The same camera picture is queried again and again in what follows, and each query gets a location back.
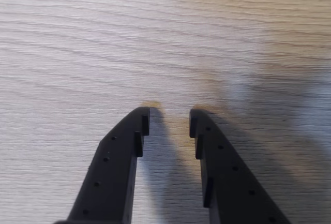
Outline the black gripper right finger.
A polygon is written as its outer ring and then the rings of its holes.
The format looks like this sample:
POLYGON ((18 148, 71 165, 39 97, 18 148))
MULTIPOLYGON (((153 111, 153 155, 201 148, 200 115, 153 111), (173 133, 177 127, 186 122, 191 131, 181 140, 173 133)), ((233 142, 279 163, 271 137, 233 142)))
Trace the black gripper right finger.
POLYGON ((191 109, 189 118, 209 222, 289 223, 208 113, 191 109))

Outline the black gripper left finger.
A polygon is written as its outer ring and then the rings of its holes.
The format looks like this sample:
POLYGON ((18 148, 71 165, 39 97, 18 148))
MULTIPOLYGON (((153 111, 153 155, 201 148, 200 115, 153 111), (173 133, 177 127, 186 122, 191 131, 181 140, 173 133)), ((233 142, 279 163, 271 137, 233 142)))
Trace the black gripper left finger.
POLYGON ((134 109, 100 141, 66 223, 131 223, 149 116, 148 107, 134 109))

